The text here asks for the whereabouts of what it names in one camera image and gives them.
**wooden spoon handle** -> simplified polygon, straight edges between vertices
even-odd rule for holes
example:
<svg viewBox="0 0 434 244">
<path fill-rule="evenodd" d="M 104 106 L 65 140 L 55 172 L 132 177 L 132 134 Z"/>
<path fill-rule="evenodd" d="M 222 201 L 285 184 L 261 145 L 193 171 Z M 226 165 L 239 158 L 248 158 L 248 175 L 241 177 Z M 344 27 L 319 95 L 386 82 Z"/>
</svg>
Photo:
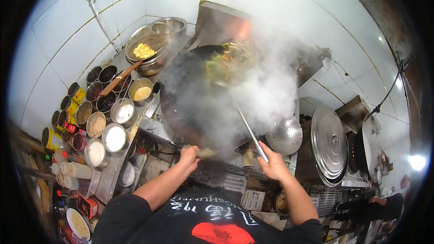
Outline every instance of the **wooden spoon handle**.
<svg viewBox="0 0 434 244">
<path fill-rule="evenodd" d="M 122 79 L 126 78 L 129 73 L 131 73 L 135 68 L 137 68 L 140 64 L 142 64 L 143 61 L 138 61 L 128 67 L 125 71 L 123 71 L 121 74 L 119 74 L 115 79 L 113 79 L 110 84 L 107 85 L 105 89 L 102 90 L 102 92 L 99 94 L 99 96 L 106 96 L 108 95 L 118 84 L 122 81 Z"/>
</svg>

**perforated skimmer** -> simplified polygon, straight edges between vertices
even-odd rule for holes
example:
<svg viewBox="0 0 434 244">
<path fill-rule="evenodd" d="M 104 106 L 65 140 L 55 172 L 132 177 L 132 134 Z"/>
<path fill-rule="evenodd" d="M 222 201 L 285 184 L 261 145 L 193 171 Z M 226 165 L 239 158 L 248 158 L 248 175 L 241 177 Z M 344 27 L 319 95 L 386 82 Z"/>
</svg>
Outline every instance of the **perforated skimmer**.
<svg viewBox="0 0 434 244">
<path fill-rule="evenodd" d="M 282 155 L 294 154 L 303 141 L 300 122 L 295 116 L 291 116 L 280 122 L 280 124 L 275 123 L 275 126 L 274 132 L 265 134 L 270 147 Z"/>
</svg>

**red logo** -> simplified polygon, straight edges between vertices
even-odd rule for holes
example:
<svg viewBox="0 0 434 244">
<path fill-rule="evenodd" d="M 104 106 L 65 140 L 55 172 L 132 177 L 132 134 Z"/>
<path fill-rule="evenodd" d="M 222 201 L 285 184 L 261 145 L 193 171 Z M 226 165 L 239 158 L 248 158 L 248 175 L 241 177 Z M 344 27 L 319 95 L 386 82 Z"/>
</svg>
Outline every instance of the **red logo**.
<svg viewBox="0 0 434 244">
<path fill-rule="evenodd" d="M 255 243 L 249 233 L 234 224 L 214 225 L 209 222 L 202 222 L 193 228 L 191 235 L 213 244 Z"/>
</svg>

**person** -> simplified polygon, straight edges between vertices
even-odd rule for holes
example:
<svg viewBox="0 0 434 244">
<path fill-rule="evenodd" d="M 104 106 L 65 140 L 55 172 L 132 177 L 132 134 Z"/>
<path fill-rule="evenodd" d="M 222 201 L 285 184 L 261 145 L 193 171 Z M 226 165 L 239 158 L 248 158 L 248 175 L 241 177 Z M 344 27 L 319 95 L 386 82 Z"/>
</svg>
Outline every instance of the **person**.
<svg viewBox="0 0 434 244">
<path fill-rule="evenodd" d="M 404 197 L 397 193 L 391 197 L 378 198 L 374 196 L 369 199 L 354 200 L 337 205 L 336 210 L 349 212 L 334 215 L 337 221 L 353 220 L 356 222 L 384 220 L 391 221 L 399 219 L 403 209 Z"/>
<path fill-rule="evenodd" d="M 265 175 L 281 182 L 292 228 L 280 231 L 238 203 L 212 190 L 173 193 L 198 166 L 197 146 L 183 148 L 179 162 L 138 188 L 113 198 L 104 209 L 92 243 L 322 243 L 322 225 L 306 191 L 280 154 L 260 142 L 269 162 Z"/>
</svg>

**yellow tin can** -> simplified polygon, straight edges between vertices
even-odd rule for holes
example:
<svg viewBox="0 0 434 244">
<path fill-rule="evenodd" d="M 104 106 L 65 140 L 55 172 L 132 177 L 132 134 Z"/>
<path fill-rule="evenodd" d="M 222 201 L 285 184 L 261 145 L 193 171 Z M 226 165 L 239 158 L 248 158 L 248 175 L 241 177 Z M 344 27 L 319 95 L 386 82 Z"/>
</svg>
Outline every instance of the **yellow tin can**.
<svg viewBox="0 0 434 244">
<path fill-rule="evenodd" d="M 63 148 L 62 137 L 48 127 L 44 128 L 42 131 L 41 141 L 43 147 L 52 151 L 58 151 L 59 149 Z"/>
<path fill-rule="evenodd" d="M 75 113 L 77 112 L 78 108 L 79 105 L 68 95 L 65 96 L 60 103 L 60 110 L 68 112 L 68 114 L 73 117 L 75 117 Z"/>
<path fill-rule="evenodd" d="M 77 82 L 72 83 L 68 89 L 68 96 L 79 105 L 86 100 L 85 95 L 86 93 Z"/>
<path fill-rule="evenodd" d="M 66 128 L 63 127 L 63 122 L 59 123 L 59 117 L 60 117 L 60 112 L 57 110 L 53 113 L 53 116 L 51 117 L 51 124 L 53 125 L 53 127 L 59 129 L 60 131 L 66 131 Z"/>
<path fill-rule="evenodd" d="M 74 116 L 71 116 L 66 110 L 60 112 L 59 125 L 65 127 L 64 122 L 75 124 L 76 120 Z"/>
</svg>

